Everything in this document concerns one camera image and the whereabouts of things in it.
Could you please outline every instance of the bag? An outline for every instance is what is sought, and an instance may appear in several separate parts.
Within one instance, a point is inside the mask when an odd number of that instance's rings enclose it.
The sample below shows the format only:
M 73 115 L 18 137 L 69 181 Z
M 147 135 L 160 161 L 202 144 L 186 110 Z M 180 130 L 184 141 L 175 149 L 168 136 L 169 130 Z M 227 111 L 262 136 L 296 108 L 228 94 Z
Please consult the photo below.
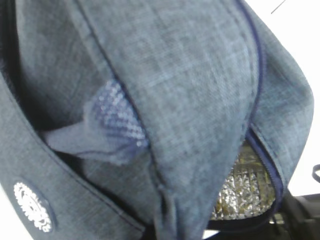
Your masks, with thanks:
M 0 18 L 0 183 L 35 240 L 198 240 L 279 210 L 313 95 L 244 1 L 1 0 Z

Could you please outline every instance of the logo patch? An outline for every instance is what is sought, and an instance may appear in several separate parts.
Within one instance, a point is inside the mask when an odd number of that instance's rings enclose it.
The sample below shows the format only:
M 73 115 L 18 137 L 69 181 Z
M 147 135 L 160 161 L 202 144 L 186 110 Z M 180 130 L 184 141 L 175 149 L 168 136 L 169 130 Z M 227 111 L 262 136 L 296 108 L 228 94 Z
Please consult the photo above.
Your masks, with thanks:
M 43 201 L 26 184 L 19 181 L 13 187 L 14 195 L 24 215 L 34 226 L 44 233 L 53 230 L 52 220 Z

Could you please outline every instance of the white background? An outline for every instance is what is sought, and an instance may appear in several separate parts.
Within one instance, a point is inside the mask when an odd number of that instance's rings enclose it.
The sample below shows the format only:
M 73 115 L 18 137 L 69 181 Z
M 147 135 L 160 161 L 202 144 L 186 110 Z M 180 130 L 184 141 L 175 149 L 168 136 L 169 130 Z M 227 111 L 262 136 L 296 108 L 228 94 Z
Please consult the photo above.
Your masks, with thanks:
M 313 124 L 304 152 L 289 184 L 289 190 L 294 196 L 320 193 L 320 184 L 311 177 L 313 165 L 320 164 L 319 0 L 286 0 L 273 14 L 271 12 L 282 0 L 247 0 L 247 2 L 295 58 L 313 90 L 315 100 Z M 2 188 L 0 188 L 0 213 L 1 240 L 32 240 Z

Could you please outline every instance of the silver foil lining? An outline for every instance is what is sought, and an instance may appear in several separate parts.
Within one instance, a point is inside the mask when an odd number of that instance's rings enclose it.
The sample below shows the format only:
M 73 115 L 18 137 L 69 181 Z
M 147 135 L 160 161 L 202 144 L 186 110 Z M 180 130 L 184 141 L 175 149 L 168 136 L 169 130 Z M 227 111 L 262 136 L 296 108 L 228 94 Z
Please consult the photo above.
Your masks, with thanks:
M 219 192 L 211 220 L 257 217 L 271 208 L 275 198 L 268 172 L 245 141 Z

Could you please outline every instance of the dark blue trim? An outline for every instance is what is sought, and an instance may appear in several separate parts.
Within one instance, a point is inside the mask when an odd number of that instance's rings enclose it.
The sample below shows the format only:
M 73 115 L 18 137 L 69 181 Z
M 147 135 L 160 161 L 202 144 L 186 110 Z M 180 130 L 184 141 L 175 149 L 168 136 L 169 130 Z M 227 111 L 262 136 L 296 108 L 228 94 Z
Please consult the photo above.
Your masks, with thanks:
M 284 185 L 282 183 L 280 174 L 272 158 L 270 157 L 269 153 L 266 151 L 265 147 L 258 139 L 257 135 L 252 129 L 249 129 L 246 134 L 246 139 L 249 142 L 252 149 L 261 159 L 264 167 L 266 168 L 267 172 L 269 173 L 270 179 L 275 188 L 275 206 L 274 206 L 274 213 L 279 209 L 281 200 L 284 194 Z
M 264 51 L 264 45 L 261 43 L 260 37 L 259 37 L 259 33 L 256 29 L 256 26 L 254 24 L 254 21 L 252 20 L 252 17 L 250 15 L 250 13 L 248 12 L 248 10 L 246 9 L 245 5 L 242 3 L 242 0 L 235 0 L 236 4 L 238 5 L 239 9 L 241 10 L 241 12 L 243 13 L 244 17 L 246 18 L 251 31 L 252 31 L 252 35 L 253 35 L 253 39 L 255 41 L 256 44 L 256 51 L 257 51 L 257 55 L 258 55 L 258 87 L 257 87 L 257 94 L 256 94 L 256 98 L 253 104 L 253 108 L 249 117 L 249 123 L 251 123 L 251 119 L 253 118 L 256 110 L 257 110 L 257 105 L 259 102 L 259 98 L 260 98 L 260 94 L 263 88 L 263 80 L 264 80 L 264 76 L 266 73 L 266 54 Z

